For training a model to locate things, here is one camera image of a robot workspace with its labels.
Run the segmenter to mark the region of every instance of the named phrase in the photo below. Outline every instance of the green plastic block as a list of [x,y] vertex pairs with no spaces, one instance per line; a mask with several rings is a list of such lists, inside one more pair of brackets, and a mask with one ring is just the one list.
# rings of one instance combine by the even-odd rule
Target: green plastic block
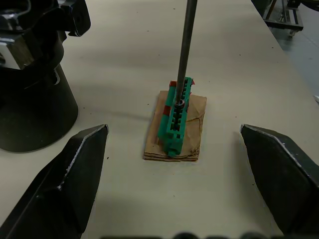
[[190,77],[185,78],[184,90],[182,93],[182,99],[185,101],[185,106],[180,112],[175,108],[176,87],[169,87],[165,105],[166,108],[170,107],[170,113],[169,116],[163,114],[158,132],[158,137],[163,144],[163,150],[169,157],[180,155],[183,147],[192,83],[193,80]]

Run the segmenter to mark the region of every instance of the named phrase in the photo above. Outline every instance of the black cylindrical container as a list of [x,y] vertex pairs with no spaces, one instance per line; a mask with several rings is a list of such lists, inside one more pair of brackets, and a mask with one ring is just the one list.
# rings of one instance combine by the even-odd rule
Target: black cylindrical container
[[73,126],[78,107],[58,65],[42,80],[0,96],[0,148],[28,152],[46,147]]

